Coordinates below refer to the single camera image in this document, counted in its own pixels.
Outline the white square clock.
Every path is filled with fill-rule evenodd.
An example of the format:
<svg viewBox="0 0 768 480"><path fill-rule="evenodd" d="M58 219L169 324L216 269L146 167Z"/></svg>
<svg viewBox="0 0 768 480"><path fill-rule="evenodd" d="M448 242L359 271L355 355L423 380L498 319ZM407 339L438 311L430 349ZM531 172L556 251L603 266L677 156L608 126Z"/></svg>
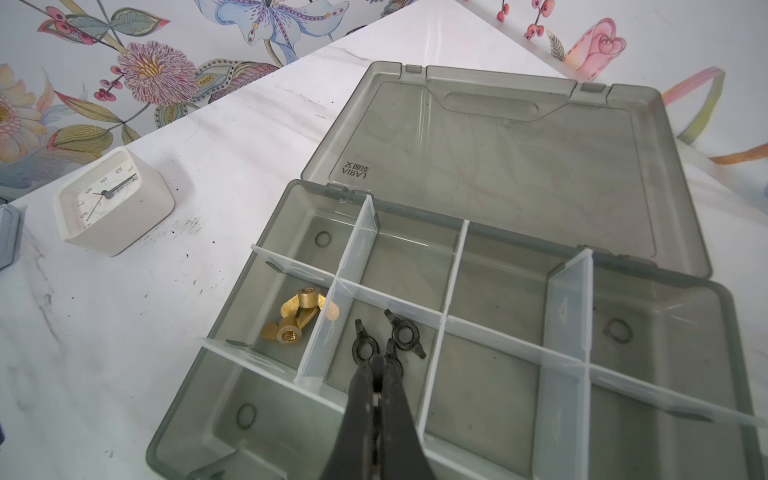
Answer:
<svg viewBox="0 0 768 480"><path fill-rule="evenodd" d="M118 147L54 196L61 239L116 256L164 220L174 197L161 174L125 147Z"/></svg>

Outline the brass wing nut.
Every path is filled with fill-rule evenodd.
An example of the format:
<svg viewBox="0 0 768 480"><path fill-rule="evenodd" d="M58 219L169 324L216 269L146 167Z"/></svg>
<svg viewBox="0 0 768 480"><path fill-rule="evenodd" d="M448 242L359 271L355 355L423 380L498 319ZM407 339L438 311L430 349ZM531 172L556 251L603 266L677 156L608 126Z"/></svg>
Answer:
<svg viewBox="0 0 768 480"><path fill-rule="evenodd" d="M299 318L304 311L318 308L323 310L326 306L326 297L315 287L300 289L297 294L284 302L280 307L282 318Z"/></svg>
<svg viewBox="0 0 768 480"><path fill-rule="evenodd" d="M283 345L294 344L302 339L304 328L320 311L319 307L299 308L293 315L283 317L279 322L268 322L261 330L261 338Z"/></svg>

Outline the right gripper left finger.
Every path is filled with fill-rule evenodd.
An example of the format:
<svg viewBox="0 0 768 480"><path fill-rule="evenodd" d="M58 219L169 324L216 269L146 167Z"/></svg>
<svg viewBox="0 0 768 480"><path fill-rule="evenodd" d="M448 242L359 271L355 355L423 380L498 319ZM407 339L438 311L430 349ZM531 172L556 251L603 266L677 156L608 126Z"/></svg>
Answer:
<svg viewBox="0 0 768 480"><path fill-rule="evenodd" d="M375 459L374 387L377 357L358 366L342 423L321 479L372 479Z"/></svg>

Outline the grey plastic organizer box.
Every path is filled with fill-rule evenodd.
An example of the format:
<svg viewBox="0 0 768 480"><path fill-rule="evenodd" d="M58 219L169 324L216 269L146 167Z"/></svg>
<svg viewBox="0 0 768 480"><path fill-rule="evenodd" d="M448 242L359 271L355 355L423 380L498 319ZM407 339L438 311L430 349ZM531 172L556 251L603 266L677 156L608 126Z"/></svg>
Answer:
<svg viewBox="0 0 768 480"><path fill-rule="evenodd" d="M763 479L735 305L652 88L372 63L284 191L146 453L316 479L361 319L438 478ZM261 338L300 289L326 306Z"/></svg>

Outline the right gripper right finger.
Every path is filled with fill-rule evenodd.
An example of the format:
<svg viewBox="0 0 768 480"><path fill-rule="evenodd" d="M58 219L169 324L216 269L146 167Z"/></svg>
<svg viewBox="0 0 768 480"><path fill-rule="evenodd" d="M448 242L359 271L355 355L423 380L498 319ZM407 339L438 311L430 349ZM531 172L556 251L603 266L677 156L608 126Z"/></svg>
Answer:
<svg viewBox="0 0 768 480"><path fill-rule="evenodd" d="M378 460L382 479L434 479L414 426L402 375L392 358L379 356L381 416Z"/></svg>

